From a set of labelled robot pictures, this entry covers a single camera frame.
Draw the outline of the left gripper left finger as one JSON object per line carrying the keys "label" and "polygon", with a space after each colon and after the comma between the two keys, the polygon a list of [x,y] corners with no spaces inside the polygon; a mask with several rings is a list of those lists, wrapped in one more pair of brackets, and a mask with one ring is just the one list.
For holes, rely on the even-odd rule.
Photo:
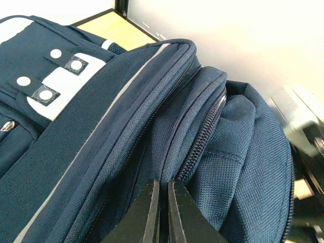
{"label": "left gripper left finger", "polygon": [[127,214],[102,242],[159,242],[160,185],[148,180]]}

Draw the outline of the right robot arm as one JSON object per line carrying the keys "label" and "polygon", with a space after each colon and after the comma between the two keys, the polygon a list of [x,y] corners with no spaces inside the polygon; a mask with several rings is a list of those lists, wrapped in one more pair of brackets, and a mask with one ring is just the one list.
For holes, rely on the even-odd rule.
{"label": "right robot arm", "polygon": [[295,210],[289,242],[323,242],[323,102],[301,86],[272,93],[268,103],[291,144]]}

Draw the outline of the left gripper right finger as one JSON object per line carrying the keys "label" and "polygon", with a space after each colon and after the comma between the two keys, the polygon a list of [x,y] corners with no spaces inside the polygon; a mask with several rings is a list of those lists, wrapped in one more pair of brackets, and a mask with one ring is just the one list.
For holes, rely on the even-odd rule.
{"label": "left gripper right finger", "polygon": [[170,242],[227,242],[206,220],[181,180],[168,183]]}

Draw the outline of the navy blue backpack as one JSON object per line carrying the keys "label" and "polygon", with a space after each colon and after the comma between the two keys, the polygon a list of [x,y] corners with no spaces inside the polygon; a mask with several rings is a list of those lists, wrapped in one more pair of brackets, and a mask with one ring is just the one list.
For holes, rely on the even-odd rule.
{"label": "navy blue backpack", "polygon": [[194,42],[126,51],[37,16],[1,20],[1,242],[101,242],[148,180],[181,180],[227,242],[285,242],[291,146],[261,95]]}

